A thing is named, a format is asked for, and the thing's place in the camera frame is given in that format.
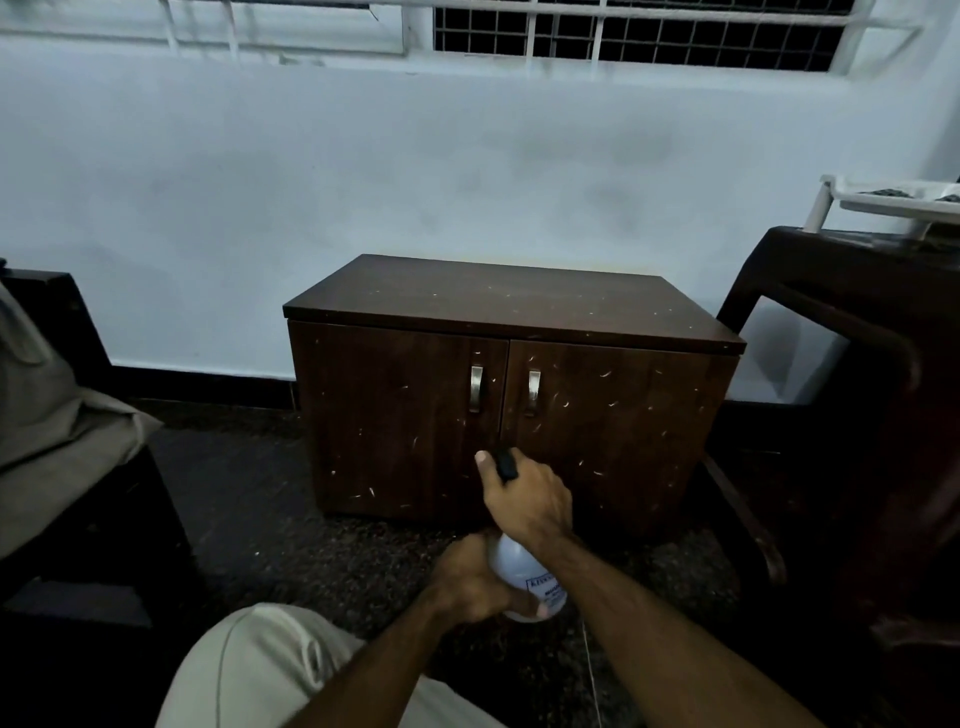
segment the metal handle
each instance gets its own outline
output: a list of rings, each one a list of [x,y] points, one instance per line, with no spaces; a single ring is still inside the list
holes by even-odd
[[[527,375],[527,408],[523,414],[533,417],[537,414],[537,400],[540,398],[540,372],[531,369]]]
[[[483,383],[483,367],[470,367],[470,412],[480,411],[480,384]]]

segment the white tray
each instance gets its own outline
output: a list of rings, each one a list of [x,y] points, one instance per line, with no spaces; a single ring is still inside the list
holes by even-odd
[[[924,180],[855,182],[841,175],[824,175],[820,182],[820,193],[806,219],[804,232],[820,232],[834,200],[838,200],[843,209],[857,212],[960,225],[960,184],[957,183]],[[909,197],[876,194],[881,190],[895,190]],[[941,200],[950,195],[955,195],[958,201]]]

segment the bottle label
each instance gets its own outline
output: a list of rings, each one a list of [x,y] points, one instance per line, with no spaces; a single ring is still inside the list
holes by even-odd
[[[566,590],[560,586],[560,582],[552,573],[541,574],[532,579],[527,579],[527,591],[537,595],[537,599],[546,604],[547,609],[552,615],[554,612],[564,606],[566,602]]]

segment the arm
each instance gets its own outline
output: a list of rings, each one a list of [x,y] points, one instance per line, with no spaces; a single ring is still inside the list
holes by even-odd
[[[477,453],[493,519],[564,586],[651,726],[821,726],[706,630],[580,546],[570,492],[548,466],[517,449],[514,457],[519,478],[504,486],[489,454]]]
[[[508,609],[533,616],[539,607],[532,594],[493,574],[483,535],[467,536],[444,552],[413,605],[328,680],[287,728],[396,726],[447,630]]]

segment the wall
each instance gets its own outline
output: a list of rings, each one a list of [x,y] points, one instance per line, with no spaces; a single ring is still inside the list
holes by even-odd
[[[7,41],[0,67],[0,255],[72,272],[126,365],[292,376],[280,307],[360,253],[653,273],[715,312],[764,231],[803,222],[821,174],[960,172],[955,18],[873,80],[650,67],[615,83]],[[748,334],[739,399],[795,399],[831,342],[772,305]]]

